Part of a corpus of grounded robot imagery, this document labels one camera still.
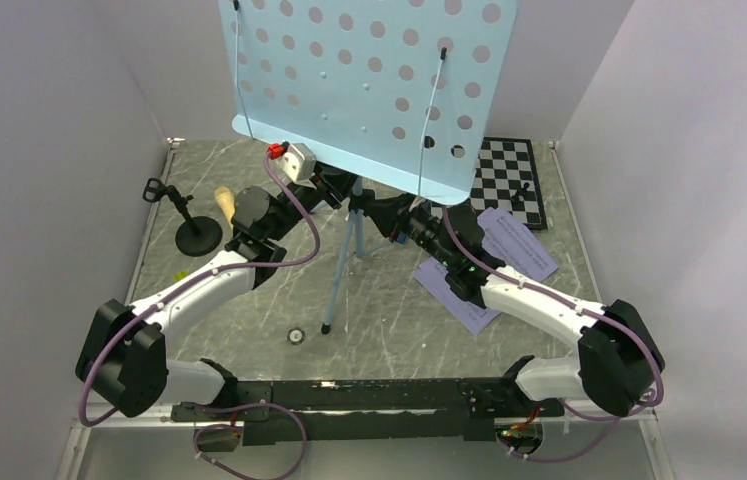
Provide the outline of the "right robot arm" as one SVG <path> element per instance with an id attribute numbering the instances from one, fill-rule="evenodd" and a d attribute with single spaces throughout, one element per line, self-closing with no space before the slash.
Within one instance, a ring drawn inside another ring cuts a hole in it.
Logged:
<path id="1" fill-rule="evenodd" d="M 378 199 L 364 190 L 351 207 L 389 241 L 413 241 L 446 269 L 455 296 L 511 315 L 567 344 L 568 357 L 524 356 L 506 373 L 503 407 L 525 415 L 539 401 L 586 399 L 611 417 L 627 417 L 664 398 L 664 358 L 637 308 L 565 294 L 533 280 L 487 251 L 478 213 L 467 202 L 435 217 L 412 194 Z"/>

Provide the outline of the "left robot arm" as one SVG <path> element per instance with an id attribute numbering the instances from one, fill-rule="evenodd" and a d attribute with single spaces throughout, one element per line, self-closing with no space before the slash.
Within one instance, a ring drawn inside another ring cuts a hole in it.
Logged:
<path id="1" fill-rule="evenodd" d="M 118 300 L 101 305 L 75 368 L 82 382 L 80 423 L 95 426 L 110 416 L 89 417 L 92 393 L 110 404 L 112 413 L 128 418 L 156 404 L 179 403 L 197 404 L 213 420 L 228 417 L 239 403 L 237 377 L 210 359 L 169 359 L 168 340 L 263 285 L 278 269 L 312 260 L 313 253 L 287 259 L 279 240 L 304 222 L 319 247 L 312 212 L 322 203 L 338 209 L 358 189 L 356 175 L 322 164 L 315 166 L 309 184 L 282 184 L 277 196 L 261 187 L 245 188 L 233 200 L 232 239 L 215 257 L 159 293 L 130 305 Z"/>

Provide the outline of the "black microphone stand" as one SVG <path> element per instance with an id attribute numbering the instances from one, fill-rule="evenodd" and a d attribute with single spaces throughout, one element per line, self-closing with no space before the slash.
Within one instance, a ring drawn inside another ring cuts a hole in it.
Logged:
<path id="1" fill-rule="evenodd" d="M 188 203 L 192 195 L 184 196 L 174 185 L 164 184 L 159 178 L 149 178 L 144 186 L 142 199 L 148 203 L 160 202 L 168 198 L 183 222 L 175 233 L 175 246 L 180 253 L 188 257 L 201 257 L 214 251 L 220 244 L 223 229 L 220 224 L 208 216 L 192 216 Z"/>

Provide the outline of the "light blue music stand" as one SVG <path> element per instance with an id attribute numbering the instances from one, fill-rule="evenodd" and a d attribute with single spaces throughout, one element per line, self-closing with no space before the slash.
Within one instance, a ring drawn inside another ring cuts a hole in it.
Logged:
<path id="1" fill-rule="evenodd" d="M 515 1 L 222 1 L 231 129 L 445 206 L 468 199 Z"/>

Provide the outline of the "sheet music page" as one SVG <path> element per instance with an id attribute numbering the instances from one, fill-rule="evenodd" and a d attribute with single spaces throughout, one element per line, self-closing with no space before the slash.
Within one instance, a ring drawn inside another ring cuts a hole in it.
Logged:
<path id="1" fill-rule="evenodd" d="M 483 248 L 528 278 L 543 282 L 558 264 L 531 230 L 505 210 L 491 208 L 477 217 L 484 231 Z"/>
<path id="2" fill-rule="evenodd" d="M 495 320 L 500 312 L 459 299 L 446 283 L 446 273 L 445 267 L 440 262 L 429 258 L 417 267 L 413 277 L 472 335 L 476 336 Z"/>

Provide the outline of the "poker chip on table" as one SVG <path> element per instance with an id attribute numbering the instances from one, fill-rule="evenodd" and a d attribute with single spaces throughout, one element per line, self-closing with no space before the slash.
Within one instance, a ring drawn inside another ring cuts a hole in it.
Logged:
<path id="1" fill-rule="evenodd" d="M 292 345 L 301 344 L 306 338 L 306 334 L 302 329 L 294 328 L 288 332 L 287 340 Z"/>

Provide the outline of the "black white chessboard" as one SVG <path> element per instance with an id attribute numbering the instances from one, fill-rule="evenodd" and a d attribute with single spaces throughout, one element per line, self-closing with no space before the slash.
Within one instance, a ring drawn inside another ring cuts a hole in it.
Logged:
<path id="1" fill-rule="evenodd" d="M 513 204 L 510 197 L 523 182 L 529 182 L 527 201 Z M 480 147 L 470 193 L 477 211 L 491 208 L 511 213 L 530 230 L 548 228 L 547 216 L 530 140 L 485 137 Z"/>

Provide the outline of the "gold toy microphone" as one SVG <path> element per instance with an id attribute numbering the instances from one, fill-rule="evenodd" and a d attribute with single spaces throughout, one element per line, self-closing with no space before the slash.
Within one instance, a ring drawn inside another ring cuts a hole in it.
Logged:
<path id="1" fill-rule="evenodd" d="M 215 190 L 215 202 L 220 208 L 226 223 L 231 229 L 233 226 L 233 218 L 235 215 L 235 196 L 231 190 L 225 186 L 219 187 Z"/>

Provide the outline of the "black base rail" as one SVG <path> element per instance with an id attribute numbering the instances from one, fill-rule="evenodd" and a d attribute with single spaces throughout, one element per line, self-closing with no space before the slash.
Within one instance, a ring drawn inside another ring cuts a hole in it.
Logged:
<path id="1" fill-rule="evenodd" d="M 242 381 L 208 407 L 180 401 L 177 423 L 243 425 L 246 446 L 311 441 L 460 437 L 492 441 L 499 430 L 564 414 L 556 400 L 532 401 L 502 378 Z"/>

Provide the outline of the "black chess piece right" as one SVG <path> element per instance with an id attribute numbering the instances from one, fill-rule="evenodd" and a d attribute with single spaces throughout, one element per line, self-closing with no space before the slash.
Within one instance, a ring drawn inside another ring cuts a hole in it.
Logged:
<path id="1" fill-rule="evenodd" d="M 530 187 L 529 182 L 521 183 L 512 193 L 510 197 L 511 202 L 513 204 L 526 202 L 527 201 L 526 194 L 528 193 L 529 187 Z"/>

